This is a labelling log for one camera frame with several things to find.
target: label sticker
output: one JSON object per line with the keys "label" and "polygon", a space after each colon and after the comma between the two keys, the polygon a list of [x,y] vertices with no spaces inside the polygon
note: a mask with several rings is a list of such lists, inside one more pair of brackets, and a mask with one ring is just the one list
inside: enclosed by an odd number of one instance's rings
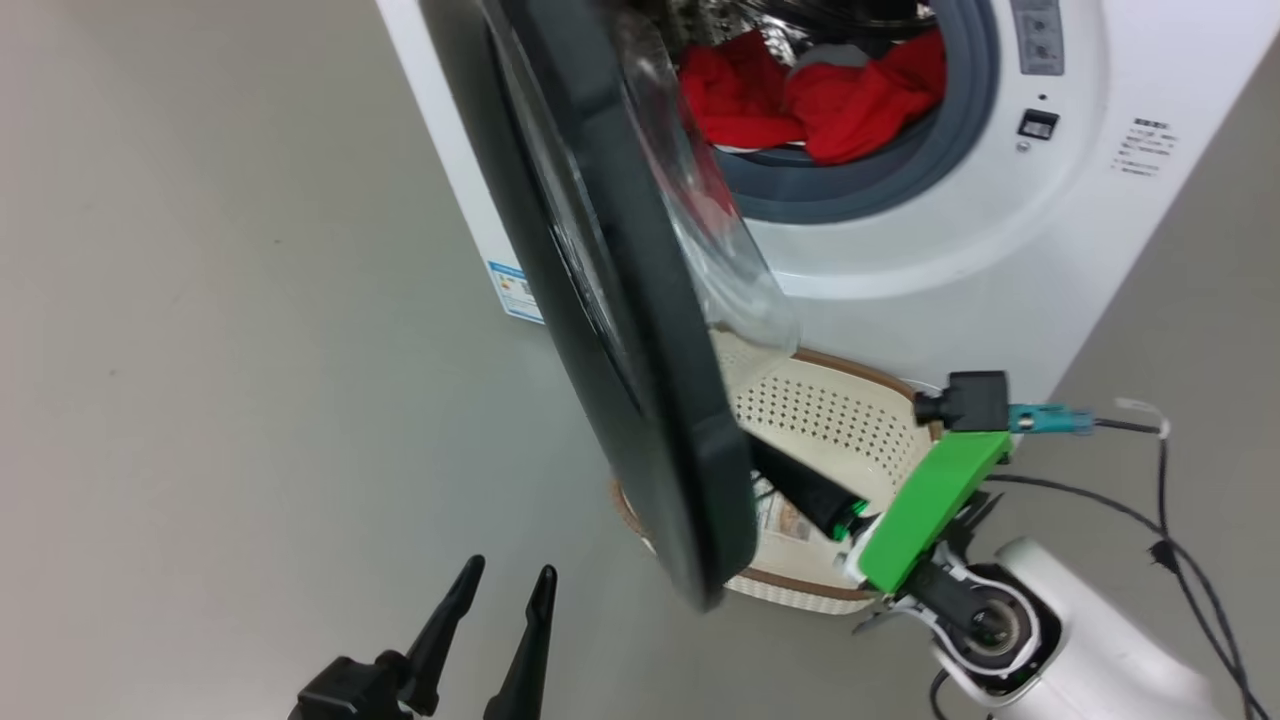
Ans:
{"label": "label sticker", "polygon": [[[759,480],[755,484],[756,496],[764,495],[771,487],[767,480]],[[809,542],[813,525],[809,524],[809,520],[805,520],[804,515],[794,505],[782,497],[782,493],[776,492],[762,500],[759,507],[756,507],[756,512],[759,514],[762,530],[785,538]]]}
{"label": "label sticker", "polygon": [[508,315],[543,323],[543,313],[538,309],[534,293],[529,292],[524,270],[490,261],[489,272],[493,273],[493,284],[498,290],[502,307]]}
{"label": "label sticker", "polygon": [[1178,147],[1178,140],[1169,123],[1134,118],[1111,158],[1111,169],[1140,178],[1157,177]]}

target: cable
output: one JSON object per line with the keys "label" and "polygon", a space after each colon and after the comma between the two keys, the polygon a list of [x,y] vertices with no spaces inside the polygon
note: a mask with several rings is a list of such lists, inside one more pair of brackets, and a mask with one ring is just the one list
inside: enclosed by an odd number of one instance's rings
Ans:
{"label": "cable", "polygon": [[[1160,436],[1160,451],[1156,462],[1156,520],[1160,524],[1160,530],[1164,536],[1169,536],[1169,437],[1164,432],[1164,428],[1153,425],[1140,425],[1137,423],[1125,423],[1123,420],[1107,420],[1097,419],[1093,421],[1094,425],[1102,428],[1114,428],[1120,430],[1132,430],[1138,433],[1158,434]],[[1208,639],[1210,646],[1213,647],[1213,652],[1217,653],[1219,660],[1226,667],[1231,678],[1242,687],[1242,689],[1248,688],[1248,673],[1244,669],[1244,659],[1240,655],[1240,647],[1235,642],[1235,634],[1230,629],[1230,624],[1226,620],[1226,614],[1222,611],[1221,605],[1213,607],[1213,615],[1217,619],[1219,628],[1222,629],[1222,639],[1226,642],[1226,650],[1222,648],[1222,643],[1217,639],[1217,633],[1213,633],[1208,625],[1208,620],[1204,618],[1204,611],[1199,606],[1199,601],[1196,600],[1196,594],[1192,592],[1190,583],[1187,580],[1187,574],[1183,573],[1181,566],[1178,562],[1178,557],[1167,552],[1164,547],[1164,539],[1155,546],[1152,546],[1152,557],[1157,562],[1166,566],[1178,579],[1178,588],[1181,591],[1183,597],[1187,598],[1187,605],[1192,609],[1192,615],[1196,616],[1196,621],[1199,624],[1201,630],[1204,633],[1206,639]],[[1252,719],[1253,705],[1251,703],[1251,696],[1244,694],[1244,717]]]}
{"label": "cable", "polygon": [[938,674],[933,676],[933,682],[929,683],[929,707],[933,708],[934,720],[947,720],[947,716],[942,714],[942,708],[938,707],[938,689],[942,688],[942,683],[947,682],[950,676],[946,670],[938,670]]}
{"label": "cable", "polygon": [[1142,425],[1139,423],[1126,423],[1124,420],[1107,420],[1106,418],[1097,418],[1093,424],[1100,428],[1112,428],[1116,430],[1132,430],[1135,433],[1147,433],[1152,436],[1160,434],[1160,428],[1156,425]]}
{"label": "cable", "polygon": [[925,389],[932,389],[933,395],[942,395],[942,388],[940,388],[938,386],[936,386],[933,383],[927,383],[924,380],[913,380],[910,378],[902,378],[902,382],[908,383],[908,384],[913,384],[913,386],[920,386],[920,387],[923,387]]}
{"label": "cable", "polygon": [[[1065,493],[1075,495],[1075,496],[1079,496],[1079,497],[1084,497],[1084,498],[1092,500],[1094,502],[1100,502],[1102,505],[1106,505],[1107,507],[1110,507],[1110,509],[1112,509],[1112,510],[1115,510],[1115,511],[1117,511],[1120,514],[1128,515],[1133,520],[1138,521],[1140,525],[1146,527],[1152,533],[1160,536],[1160,538],[1164,539],[1166,543],[1169,543],[1169,547],[1172,548],[1172,551],[1175,553],[1178,553],[1179,556],[1181,556],[1181,559],[1192,569],[1192,573],[1196,575],[1196,579],[1199,582],[1201,587],[1204,589],[1204,594],[1206,594],[1206,597],[1208,597],[1210,606],[1213,607],[1215,615],[1217,615],[1217,618],[1220,618],[1221,621],[1222,621],[1221,624],[1222,624],[1222,634],[1224,634],[1224,637],[1234,639],[1234,634],[1231,633],[1230,623],[1226,621],[1226,611],[1222,609],[1222,601],[1219,597],[1217,591],[1213,588],[1213,583],[1210,582],[1208,575],[1204,574],[1204,570],[1201,569],[1199,564],[1196,562],[1196,559],[1192,557],[1192,555],[1187,551],[1187,548],[1184,548],[1181,544],[1179,544],[1174,538],[1169,537],[1169,533],[1166,533],[1165,530],[1162,530],[1160,528],[1160,525],[1157,525],[1156,523],[1153,523],[1146,515],[1138,512],[1137,510],[1129,507],[1128,505],[1124,505],[1121,502],[1111,500],[1110,497],[1106,497],[1103,495],[1098,495],[1098,493],[1092,492],[1092,491],[1087,491],[1087,489],[1083,489],[1083,488],[1078,488],[1078,487],[1073,487],[1073,486],[1068,486],[1068,484],[1062,484],[1062,483],[1056,483],[1053,480],[1042,480],[1039,478],[1024,478],[1021,475],[991,475],[987,479],[989,482],[996,482],[996,483],[1014,483],[1014,484],[1034,486],[1034,487],[1041,487],[1041,488],[1056,489],[1059,492],[1065,492]],[[1192,610],[1196,614],[1196,619],[1197,619],[1197,621],[1201,625],[1201,630],[1204,632],[1206,637],[1210,637],[1212,639],[1213,638],[1212,630],[1211,630],[1211,628],[1208,625],[1208,621],[1204,619],[1203,612],[1199,610],[1199,606],[1193,602],[1192,603]],[[1235,665],[1231,664],[1231,661],[1226,657],[1226,653],[1222,651],[1221,646],[1216,641],[1212,642],[1212,644],[1213,644],[1213,650],[1217,652],[1219,660],[1222,661],[1222,666],[1226,667],[1228,674],[1230,674],[1231,679],[1235,680],[1235,684],[1240,688],[1240,694],[1244,698],[1244,702],[1247,705],[1247,710],[1251,710],[1251,708],[1256,710],[1257,715],[1260,717],[1262,717],[1262,720],[1270,720],[1271,716],[1267,714],[1266,708],[1262,707],[1262,703],[1258,702],[1258,698],[1254,697],[1253,692],[1249,689],[1248,679],[1244,675],[1244,673],[1239,671],[1239,669]],[[1252,712],[1248,712],[1247,716],[1252,717]]]}

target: concrete floor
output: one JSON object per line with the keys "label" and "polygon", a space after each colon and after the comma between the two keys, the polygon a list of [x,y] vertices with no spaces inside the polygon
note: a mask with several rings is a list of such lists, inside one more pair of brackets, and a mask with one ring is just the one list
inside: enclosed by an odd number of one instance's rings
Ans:
{"label": "concrete floor", "polygon": [[[1272,54],[1060,392],[1174,416],[1176,533],[1263,680],[1277,73]],[[695,616],[668,589],[612,515],[545,332],[498,311],[371,4],[18,0],[0,94],[18,99],[0,115],[0,715],[284,717],[333,656],[403,647],[483,552],[439,717],[497,691],[543,562],[562,573],[544,717],[927,716],[918,628],[852,639],[737,597]],[[1018,465],[1149,509],[1152,454],[1033,439]],[[1034,532],[1234,712],[1151,538],[1014,496],[979,550]]]}

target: red cloth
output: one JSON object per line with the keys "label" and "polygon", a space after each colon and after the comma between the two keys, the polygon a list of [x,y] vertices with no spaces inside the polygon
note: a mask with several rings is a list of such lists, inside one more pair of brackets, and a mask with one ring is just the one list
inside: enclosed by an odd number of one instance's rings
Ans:
{"label": "red cloth", "polygon": [[690,49],[680,81],[710,142],[773,147],[805,140],[815,161],[835,165],[883,147],[942,100],[946,51],[942,35],[931,31],[865,68],[817,63],[786,79],[764,37],[751,32]]}
{"label": "red cloth", "polygon": [[800,120],[782,111],[787,69],[759,31],[716,47],[690,47],[680,85],[707,140],[733,147],[774,147],[804,140]]}

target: open door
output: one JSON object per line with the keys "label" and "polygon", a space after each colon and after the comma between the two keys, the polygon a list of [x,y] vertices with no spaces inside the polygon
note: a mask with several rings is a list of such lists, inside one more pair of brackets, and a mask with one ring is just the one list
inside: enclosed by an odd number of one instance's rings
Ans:
{"label": "open door", "polygon": [[504,217],[507,232],[658,559],[710,607],[756,542],[726,388],[788,357],[799,324],[658,32],[589,0],[483,8],[527,170],[507,181],[532,188],[535,210]]}

